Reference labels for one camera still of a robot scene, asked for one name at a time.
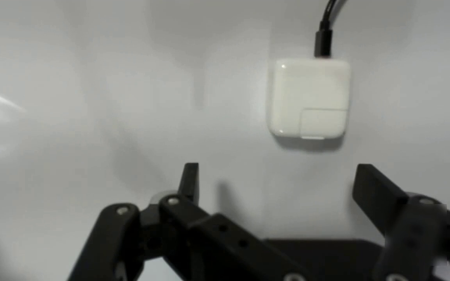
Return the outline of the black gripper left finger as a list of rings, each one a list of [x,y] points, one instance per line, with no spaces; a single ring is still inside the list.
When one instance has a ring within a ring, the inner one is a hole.
[[[199,166],[188,163],[178,190],[147,208],[102,210],[67,281],[136,281],[145,263],[158,258],[183,281],[313,281],[280,250],[203,211],[199,177]]]

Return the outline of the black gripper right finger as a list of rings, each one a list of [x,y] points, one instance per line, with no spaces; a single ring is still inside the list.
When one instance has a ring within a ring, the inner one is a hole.
[[[450,264],[450,211],[439,200],[403,191],[372,165],[356,168],[352,197],[386,239],[374,281],[442,281],[434,264]]]

